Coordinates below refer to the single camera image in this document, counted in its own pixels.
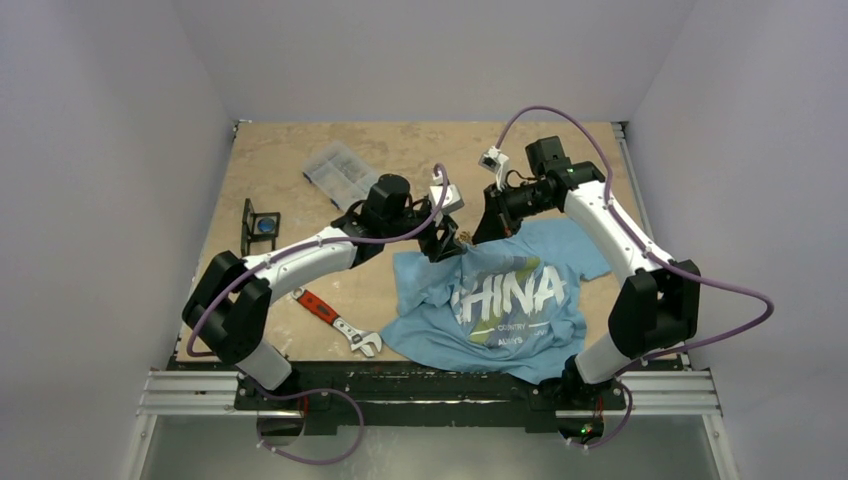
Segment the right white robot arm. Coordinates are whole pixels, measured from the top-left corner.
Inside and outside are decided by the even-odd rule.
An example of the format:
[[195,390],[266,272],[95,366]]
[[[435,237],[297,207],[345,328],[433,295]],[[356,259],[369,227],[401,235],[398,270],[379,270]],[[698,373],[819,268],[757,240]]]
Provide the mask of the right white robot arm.
[[484,213],[472,240],[508,238],[523,219],[557,209],[587,233],[608,262],[620,285],[608,332],[569,358],[562,374],[564,399],[584,407],[632,361],[694,336],[699,270],[654,246],[621,210],[601,170],[589,161],[572,162],[558,137],[537,140],[525,152],[533,176],[518,186],[507,183],[509,159],[500,149],[492,146],[482,154],[479,164],[495,181],[484,190]]

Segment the red handled adjustable wrench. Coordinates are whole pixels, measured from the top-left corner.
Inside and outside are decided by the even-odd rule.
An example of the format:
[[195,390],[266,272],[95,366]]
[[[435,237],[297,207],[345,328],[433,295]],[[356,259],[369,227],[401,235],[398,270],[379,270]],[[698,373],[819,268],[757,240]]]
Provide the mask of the red handled adjustable wrench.
[[383,341],[377,332],[361,330],[352,326],[313,292],[305,288],[297,288],[290,293],[290,296],[313,316],[341,333],[347,339],[352,352],[361,353],[367,358],[374,358],[382,351]]

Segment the black frame stand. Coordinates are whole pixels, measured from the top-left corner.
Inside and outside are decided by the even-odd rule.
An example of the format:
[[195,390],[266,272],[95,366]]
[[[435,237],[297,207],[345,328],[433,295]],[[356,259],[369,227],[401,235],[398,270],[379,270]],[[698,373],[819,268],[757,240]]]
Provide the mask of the black frame stand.
[[241,218],[240,253],[243,257],[251,254],[256,243],[269,243],[276,250],[280,232],[281,214],[279,212],[257,212],[250,198],[244,200]]

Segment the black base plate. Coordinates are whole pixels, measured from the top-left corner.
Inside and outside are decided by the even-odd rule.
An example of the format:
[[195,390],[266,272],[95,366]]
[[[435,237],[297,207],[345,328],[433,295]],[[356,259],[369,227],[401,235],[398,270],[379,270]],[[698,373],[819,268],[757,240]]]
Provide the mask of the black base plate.
[[501,373],[456,373],[406,361],[297,361],[294,374],[270,394],[232,367],[171,359],[167,371],[197,378],[194,401],[218,397],[225,413],[254,414],[261,435],[334,435],[341,427],[518,428],[593,442],[619,415],[662,408],[664,385],[639,381],[679,374],[660,361],[620,381],[572,389],[560,380],[539,386]]

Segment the light blue printed t-shirt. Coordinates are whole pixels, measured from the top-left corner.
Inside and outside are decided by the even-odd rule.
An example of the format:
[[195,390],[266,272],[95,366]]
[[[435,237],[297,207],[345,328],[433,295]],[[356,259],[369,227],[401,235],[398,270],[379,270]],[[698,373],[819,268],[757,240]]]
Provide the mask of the light blue printed t-shirt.
[[385,345],[421,365],[538,384],[583,350],[580,287],[610,266],[577,223],[555,218],[437,263],[397,253],[393,270],[397,316],[380,332]]

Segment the clear plastic parts box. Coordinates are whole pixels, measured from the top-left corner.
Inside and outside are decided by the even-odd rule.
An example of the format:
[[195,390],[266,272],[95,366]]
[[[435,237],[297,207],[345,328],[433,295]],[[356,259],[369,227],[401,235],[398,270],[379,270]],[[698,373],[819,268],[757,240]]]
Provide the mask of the clear plastic parts box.
[[365,200],[379,173],[340,141],[334,141],[302,165],[302,175],[339,210]]

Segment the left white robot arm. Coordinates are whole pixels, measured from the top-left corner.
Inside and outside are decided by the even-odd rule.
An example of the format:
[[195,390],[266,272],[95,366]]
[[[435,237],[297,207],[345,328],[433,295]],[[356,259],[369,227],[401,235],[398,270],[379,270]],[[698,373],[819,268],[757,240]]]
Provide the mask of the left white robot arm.
[[258,382],[272,408],[292,405],[298,395],[293,368],[264,338],[270,307],[298,287],[369,261],[390,243],[415,240],[432,262],[460,254],[450,215],[463,207],[462,195],[442,166],[433,181],[427,195],[414,200],[405,177],[384,174],[365,199],[305,240],[244,258],[231,251],[215,255],[182,312],[191,329],[187,354],[202,357],[195,348],[202,341],[208,355]]

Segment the aluminium rail frame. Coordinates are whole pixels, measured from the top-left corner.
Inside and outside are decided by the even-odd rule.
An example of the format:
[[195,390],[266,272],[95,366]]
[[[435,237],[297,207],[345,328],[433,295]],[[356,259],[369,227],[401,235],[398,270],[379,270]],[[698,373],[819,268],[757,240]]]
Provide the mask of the aluminium rail frame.
[[[243,124],[202,260],[237,245],[241,203],[282,215],[279,241],[311,236],[338,215],[301,175],[334,141],[416,194],[445,164],[474,228],[491,181],[477,155],[493,123]],[[421,367],[385,349],[351,353],[342,337],[284,297],[267,338],[288,353],[308,401],[268,404],[231,368],[178,344],[144,387],[132,479],[725,479],[734,476],[712,375],[686,357],[623,376],[599,401],[558,402],[503,374]]]

